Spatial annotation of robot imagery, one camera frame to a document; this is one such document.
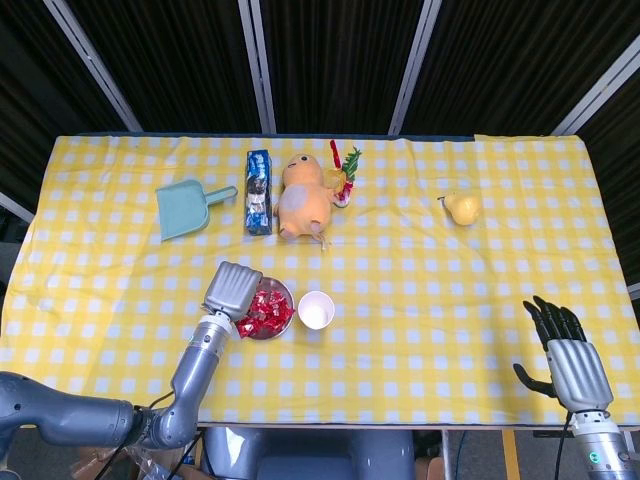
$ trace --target pear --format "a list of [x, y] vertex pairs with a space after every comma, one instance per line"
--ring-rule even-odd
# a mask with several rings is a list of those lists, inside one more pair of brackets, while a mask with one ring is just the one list
[[471, 225], [480, 215], [480, 199], [474, 195], [447, 195], [444, 207], [458, 225]]

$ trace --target black curtain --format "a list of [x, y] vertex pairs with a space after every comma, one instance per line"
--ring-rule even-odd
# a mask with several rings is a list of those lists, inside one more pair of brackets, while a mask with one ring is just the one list
[[444, 0], [402, 132], [547, 135], [638, 34], [638, 1]]
[[262, 0], [279, 133], [386, 134], [421, 0]]
[[35, 210], [58, 135], [123, 130], [44, 4], [0, 3], [0, 191]]
[[260, 132], [236, 0], [68, 0], [147, 131]]
[[578, 135], [589, 150], [627, 284], [639, 283], [640, 72], [591, 117]]

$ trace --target dustpan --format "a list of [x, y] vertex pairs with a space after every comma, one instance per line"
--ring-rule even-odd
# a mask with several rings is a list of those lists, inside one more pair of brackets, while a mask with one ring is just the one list
[[209, 223], [209, 205], [238, 194], [236, 187], [204, 193], [200, 182], [185, 180], [156, 190], [160, 211], [161, 240], [179, 237]]

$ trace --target orange stuffed animal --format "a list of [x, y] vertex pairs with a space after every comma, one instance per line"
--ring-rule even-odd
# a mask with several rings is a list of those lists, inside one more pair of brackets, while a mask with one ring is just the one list
[[280, 218], [280, 235], [293, 239], [311, 235], [322, 243], [322, 232], [331, 220], [331, 204], [336, 200], [334, 191], [324, 186], [322, 169], [311, 155], [296, 155], [282, 175], [284, 192], [276, 205]]

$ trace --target wire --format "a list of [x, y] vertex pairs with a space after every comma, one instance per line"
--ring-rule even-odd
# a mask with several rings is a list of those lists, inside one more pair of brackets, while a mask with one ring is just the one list
[[558, 477], [560, 476], [560, 458], [562, 458], [562, 445], [564, 445], [564, 437], [566, 436], [567, 429], [569, 428], [571, 415], [571, 412], [567, 412], [567, 419], [564, 422], [564, 427], [562, 427], [562, 437], [560, 437], [560, 444], [558, 445], [558, 456], [556, 457], [556, 473], [553, 476], [554, 480], [558, 480]]
[[464, 439], [467, 436], [467, 431], [462, 432], [462, 437], [460, 438], [460, 444], [458, 445], [458, 453], [456, 453], [456, 474], [454, 476], [455, 480], [458, 480], [458, 470], [460, 465], [460, 453], [462, 452], [462, 445], [464, 444]]
[[180, 466], [184, 463], [185, 458], [187, 458], [187, 456], [189, 455], [189, 453], [191, 453], [191, 450], [193, 450], [193, 447], [196, 446], [196, 443], [198, 443], [198, 441], [204, 436], [204, 430], [202, 430], [198, 436], [196, 437], [196, 439], [191, 442], [191, 445], [189, 446], [189, 448], [187, 448], [187, 451], [184, 452], [184, 455], [182, 455], [182, 458], [180, 459], [180, 461], [178, 462], [178, 464], [173, 467], [173, 470], [171, 470], [171, 473], [169, 474], [169, 476], [167, 477], [167, 480], [171, 480], [173, 477], [175, 477], [176, 473], [178, 472], [178, 469], [180, 468]]
[[202, 435], [202, 455], [204, 455], [204, 461], [207, 464], [207, 469], [209, 470], [209, 474], [217, 477], [216, 473], [213, 471], [213, 467], [211, 466], [211, 460], [209, 460], [209, 452], [207, 451], [207, 444], [205, 443], [205, 435]]
[[[160, 403], [162, 400], [165, 400], [167, 398], [169, 398], [171, 395], [173, 394], [173, 391], [167, 393], [166, 395], [163, 395], [160, 398], [155, 399], [153, 402], [151, 402], [151, 404], [149, 405], [149, 410], [151, 410], [153, 407], [155, 407], [158, 403]], [[140, 410], [141, 407], [136, 405], [135, 407], [133, 407], [134, 410]], [[109, 469], [109, 467], [111, 466], [111, 464], [113, 464], [113, 461], [116, 459], [116, 457], [118, 456], [118, 454], [122, 451], [122, 449], [125, 447], [127, 440], [129, 440], [129, 436], [127, 435], [124, 440], [122, 441], [122, 443], [120, 445], [118, 445], [118, 448], [116, 448], [116, 450], [111, 454], [111, 456], [109, 457], [109, 460], [107, 460], [107, 463], [104, 464], [104, 466], [102, 467], [102, 469], [98, 472], [98, 475], [96, 475], [96, 477], [93, 480], [100, 480], [102, 477], [104, 477], [105, 473], [107, 473], [107, 470]]]

